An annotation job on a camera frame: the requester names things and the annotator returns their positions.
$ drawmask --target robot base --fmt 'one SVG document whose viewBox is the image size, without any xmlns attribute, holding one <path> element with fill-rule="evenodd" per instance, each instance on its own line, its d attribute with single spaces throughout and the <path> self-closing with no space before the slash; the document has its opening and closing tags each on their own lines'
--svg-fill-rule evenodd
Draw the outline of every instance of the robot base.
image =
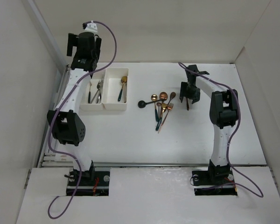
<svg viewBox="0 0 280 224">
<path fill-rule="evenodd" d="M 74 170 L 70 172 L 70 176 L 74 176 L 73 179 L 69 178 L 68 186 L 66 189 L 67 196 L 71 196 L 76 185 L 78 171 Z M 93 178 L 85 177 L 82 175 L 81 182 L 76 192 L 76 196 L 93 196 L 93 187 L 96 185 L 98 178 L 98 184 L 96 186 L 95 196 L 108 196 L 109 195 L 109 182 L 110 172 L 109 171 L 95 171 Z"/>
<path fill-rule="evenodd" d="M 196 187 L 196 196 L 238 195 L 236 186 L 232 184 L 214 189 L 207 189 L 211 186 L 219 186 L 225 183 L 234 182 L 233 173 L 229 165 L 216 167 L 210 161 L 208 170 L 193 170 L 192 179 L 193 186 Z"/>
</svg>

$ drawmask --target gold spoon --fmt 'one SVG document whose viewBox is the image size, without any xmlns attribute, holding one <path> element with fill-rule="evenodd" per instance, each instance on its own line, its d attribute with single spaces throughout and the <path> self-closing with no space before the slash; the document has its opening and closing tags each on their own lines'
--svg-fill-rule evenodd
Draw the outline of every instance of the gold spoon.
<svg viewBox="0 0 280 224">
<path fill-rule="evenodd" d="M 155 94 L 153 94 L 153 95 L 151 96 L 151 101 L 156 101 L 156 100 L 158 100 L 158 96 L 155 95 Z M 158 116 L 157 106 L 155 105 L 155 103 L 154 103 L 154 114 L 155 114 L 155 120 L 156 120 L 156 122 L 159 122 L 159 116 Z"/>
<path fill-rule="evenodd" d="M 121 87 L 121 90 L 120 90 L 120 93 L 119 93 L 119 96 L 118 96 L 118 100 L 117 100 L 118 102 L 121 100 L 121 95 L 122 95 L 123 87 L 124 87 L 126 82 L 127 82 L 127 76 L 123 76 L 121 78 L 122 87 Z"/>
<path fill-rule="evenodd" d="M 168 114 L 169 114 L 169 111 L 171 111 L 171 110 L 173 109 L 173 106 L 174 106 L 174 104 L 168 104 L 168 107 L 167 107 L 168 112 L 167 112 L 167 114 L 166 114 L 166 116 L 165 116 L 165 119 L 163 120 L 163 123 L 161 124 L 161 126 L 160 126 L 160 128 L 159 128 L 158 133 L 160 133 L 160 131 L 161 131 L 161 129 L 162 129 L 164 123 L 165 123 L 165 120 L 166 120 L 166 118 L 167 118 L 167 116 L 168 116 Z"/>
<path fill-rule="evenodd" d="M 161 125 L 161 123 L 162 123 L 163 113 L 164 113 L 165 110 L 167 109 L 167 106 L 168 106 L 167 104 L 162 104 L 162 112 L 161 112 L 161 116 L 160 116 L 158 125 L 157 125 L 157 127 L 155 128 L 156 131 L 158 131 L 159 128 L 160 128 L 160 125 Z"/>
<path fill-rule="evenodd" d="M 126 95 L 127 95 L 127 78 L 126 78 L 126 83 L 124 84 L 123 87 L 123 99 L 124 99 L 124 103 L 126 103 Z"/>
<path fill-rule="evenodd" d="M 166 101 L 168 99 L 168 94 L 166 92 L 161 92 L 160 93 L 160 99 L 162 99 L 162 104 L 164 103 L 164 101 Z"/>
</svg>

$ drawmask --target gold fork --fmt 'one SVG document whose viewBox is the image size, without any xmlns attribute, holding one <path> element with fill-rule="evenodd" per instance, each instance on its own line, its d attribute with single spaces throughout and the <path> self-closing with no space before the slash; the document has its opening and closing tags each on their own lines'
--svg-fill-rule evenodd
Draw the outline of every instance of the gold fork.
<svg viewBox="0 0 280 224">
<path fill-rule="evenodd" d="M 161 129 L 162 129 L 164 123 L 165 123 L 165 120 L 166 120 L 166 118 L 167 118 L 167 116 L 168 116 L 168 114 L 169 114 L 169 111 L 171 111 L 171 110 L 173 109 L 173 106 L 174 106 L 174 104 L 169 104 L 169 105 L 168 105 L 168 107 L 167 107 L 168 112 L 167 112 L 167 114 L 166 114 L 165 119 L 163 120 L 163 123 L 162 123 L 161 126 L 160 126 L 160 129 L 159 129 L 158 133 L 160 133 L 160 131 L 161 131 Z"/>
</svg>

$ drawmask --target white table surface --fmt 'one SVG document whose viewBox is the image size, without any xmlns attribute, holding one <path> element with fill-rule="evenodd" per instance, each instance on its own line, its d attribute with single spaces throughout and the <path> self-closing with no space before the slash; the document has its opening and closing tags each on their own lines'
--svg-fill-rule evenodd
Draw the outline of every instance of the white table surface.
<svg viewBox="0 0 280 224">
<path fill-rule="evenodd" d="M 112 168 L 109 196 L 76 196 L 61 218 L 50 220 L 48 206 L 65 195 L 69 168 L 34 168 L 17 224 L 280 224 L 280 198 L 269 168 L 238 169 L 261 187 L 264 198 L 240 187 L 238 196 L 195 196 L 192 168 Z M 68 200 L 58 198 L 51 214 L 59 215 Z"/>
<path fill-rule="evenodd" d="M 197 64 L 210 78 L 238 91 L 242 122 L 231 142 L 230 159 L 234 164 L 266 164 L 248 103 L 234 64 Z M 86 136 L 75 150 L 89 153 L 94 162 L 187 163 L 208 164 L 213 151 L 214 130 L 210 121 L 210 98 L 201 91 L 200 101 L 186 110 L 179 100 L 185 71 L 176 63 L 114 63 L 128 68 L 126 111 L 79 112 Z M 162 131 L 155 131 L 154 105 L 140 109 L 140 100 L 150 101 L 152 94 L 176 92 L 174 108 Z M 57 149 L 66 151 L 58 144 Z"/>
</svg>

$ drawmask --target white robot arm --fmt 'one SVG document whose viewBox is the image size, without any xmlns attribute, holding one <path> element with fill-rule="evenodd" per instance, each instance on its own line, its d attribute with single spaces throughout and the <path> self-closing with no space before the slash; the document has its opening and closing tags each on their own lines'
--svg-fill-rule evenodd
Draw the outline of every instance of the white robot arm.
<svg viewBox="0 0 280 224">
<path fill-rule="evenodd" d="M 199 71 L 196 65 L 190 65 L 187 70 L 209 75 L 206 71 Z M 182 82 L 180 100 L 184 97 L 192 100 L 192 103 L 200 100 L 200 90 L 203 90 L 211 99 L 210 120 L 214 125 L 214 148 L 207 171 L 192 172 L 193 176 L 199 176 L 194 181 L 195 186 L 220 185 L 232 174 L 227 161 L 227 144 L 232 127 L 238 120 L 238 108 L 235 96 L 224 87 L 213 84 L 207 78 L 192 74 L 186 70 L 188 82 Z"/>
<path fill-rule="evenodd" d="M 209 82 L 207 79 L 201 77 L 196 78 L 196 87 L 203 90 L 206 93 L 206 95 L 209 96 L 209 98 L 211 98 L 213 92 L 226 91 L 226 89 L 224 89 L 223 87 L 215 85 Z M 225 126 L 222 129 L 220 129 L 220 127 L 214 125 L 214 148 L 210 160 L 215 166 L 226 166 L 228 164 L 226 159 L 226 150 L 231 131 L 231 126 Z"/>
<path fill-rule="evenodd" d="M 77 149 L 75 149 L 75 147 L 83 141 L 86 132 L 86 127 L 78 115 L 83 93 L 91 80 L 90 75 L 88 77 L 84 76 L 94 71 L 97 67 L 101 38 L 96 34 L 97 25 L 95 23 L 83 24 L 83 28 L 89 32 L 83 32 L 79 35 L 69 34 L 68 36 L 67 56 L 72 56 L 73 47 L 77 47 L 77 51 L 70 67 L 70 77 L 63 97 L 55 110 L 48 111 L 47 119 L 51 124 L 56 109 L 60 107 L 66 96 L 72 91 L 73 86 L 76 85 L 77 87 L 70 95 L 70 98 L 64 103 L 54 122 L 52 134 L 61 144 L 66 145 L 68 153 L 75 155 L 79 160 L 82 171 L 84 172 L 83 175 L 90 177 L 94 172 L 91 157 L 88 153 L 83 153 L 81 151 L 76 153 Z M 79 170 L 75 162 L 74 170 Z"/>
</svg>

